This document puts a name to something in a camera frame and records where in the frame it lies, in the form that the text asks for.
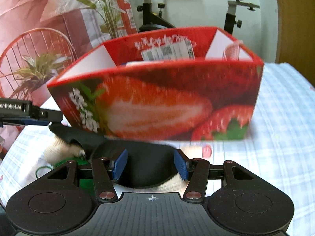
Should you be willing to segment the red strawberry cardboard box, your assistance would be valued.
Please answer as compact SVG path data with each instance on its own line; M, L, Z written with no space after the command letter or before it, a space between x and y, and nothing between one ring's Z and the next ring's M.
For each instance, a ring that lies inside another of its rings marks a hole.
M141 51L191 41L194 59L144 61ZM256 104L264 63L218 27L168 28L100 44L48 89L77 128L125 140L241 140Z

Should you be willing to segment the white shipping label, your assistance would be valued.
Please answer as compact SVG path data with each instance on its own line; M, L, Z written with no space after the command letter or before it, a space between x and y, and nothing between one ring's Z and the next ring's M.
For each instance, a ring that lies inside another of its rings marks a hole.
M194 59L191 41L179 41L141 51L144 61Z

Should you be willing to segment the small spiky potted plant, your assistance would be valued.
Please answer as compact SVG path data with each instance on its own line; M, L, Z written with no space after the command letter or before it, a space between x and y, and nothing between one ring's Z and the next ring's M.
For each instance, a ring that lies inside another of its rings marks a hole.
M23 55L22 59L26 66L13 73L18 87L10 95L10 98L21 100L26 100L32 92L63 71L66 68L65 63L71 62L71 56L49 52L35 58Z

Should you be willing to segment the tall green potted plant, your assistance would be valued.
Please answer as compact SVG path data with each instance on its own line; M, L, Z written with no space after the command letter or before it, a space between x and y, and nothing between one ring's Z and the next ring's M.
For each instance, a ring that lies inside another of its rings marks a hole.
M109 34L111 39L122 37L122 14L126 13L116 4L117 0L76 0L85 5L86 9L92 9L100 18L100 31Z

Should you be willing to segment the green item under plush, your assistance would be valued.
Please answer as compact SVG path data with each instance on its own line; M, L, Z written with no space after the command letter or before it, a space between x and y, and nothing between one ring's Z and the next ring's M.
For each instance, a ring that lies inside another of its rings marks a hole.
M42 177L43 175L45 175L46 173L50 172L51 170L55 169L56 167L70 160L75 160L78 166L80 165L90 166L89 162L85 158L70 157L70 158L66 158L64 160L58 161L55 164L38 167L35 171L35 177L38 179ZM92 172L90 170L84 171L83 169L81 169L79 172L76 172L76 176L77 176L77 183L76 183L77 186L83 189L88 195L94 196L95 190L94 190L94 181L92 179Z

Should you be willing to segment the wooden door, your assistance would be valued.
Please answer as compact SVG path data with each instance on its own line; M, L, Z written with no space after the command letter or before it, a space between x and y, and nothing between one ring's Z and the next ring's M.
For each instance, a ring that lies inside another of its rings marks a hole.
M276 62L293 66L314 84L314 0L277 0Z

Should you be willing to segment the black exercise bike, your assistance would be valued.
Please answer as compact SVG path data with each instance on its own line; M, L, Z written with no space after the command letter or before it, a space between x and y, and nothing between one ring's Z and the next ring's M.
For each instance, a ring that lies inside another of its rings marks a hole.
M187 26L218 26L229 34L242 21L236 9L256 11L259 5L246 0L143 0L136 7L140 32Z

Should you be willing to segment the blue plaid strawberry tablecloth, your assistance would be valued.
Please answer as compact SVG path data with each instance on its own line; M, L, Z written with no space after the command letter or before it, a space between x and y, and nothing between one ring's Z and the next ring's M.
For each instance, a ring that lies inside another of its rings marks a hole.
M46 126L26 126L1 163L1 202L50 170ZM259 95L244 140L187 142L190 155L221 164L233 160L284 191L294 202L289 235L314 235L314 88L288 63L264 65ZM209 155L202 151L208 145Z

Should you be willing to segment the cream knitted item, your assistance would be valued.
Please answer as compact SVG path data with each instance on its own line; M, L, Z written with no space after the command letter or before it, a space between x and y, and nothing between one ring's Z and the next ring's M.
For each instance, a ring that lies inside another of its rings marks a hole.
M223 60L239 60L240 49L243 41L234 41L232 44L227 45L223 51Z

